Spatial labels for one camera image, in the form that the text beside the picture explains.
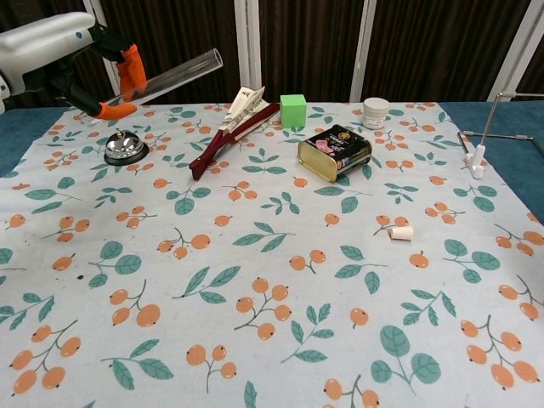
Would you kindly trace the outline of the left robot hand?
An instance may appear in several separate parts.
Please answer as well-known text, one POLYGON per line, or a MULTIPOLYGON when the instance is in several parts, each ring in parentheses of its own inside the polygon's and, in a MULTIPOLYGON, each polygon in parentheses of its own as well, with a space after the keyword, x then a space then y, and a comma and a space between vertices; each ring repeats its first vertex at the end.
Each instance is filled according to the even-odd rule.
POLYGON ((112 121, 137 110, 130 100, 146 86, 137 45, 89 13, 58 14, 1 34, 1 100, 47 89, 91 117, 112 121), (72 82, 74 59, 89 48, 116 63, 120 104, 100 102, 72 82))

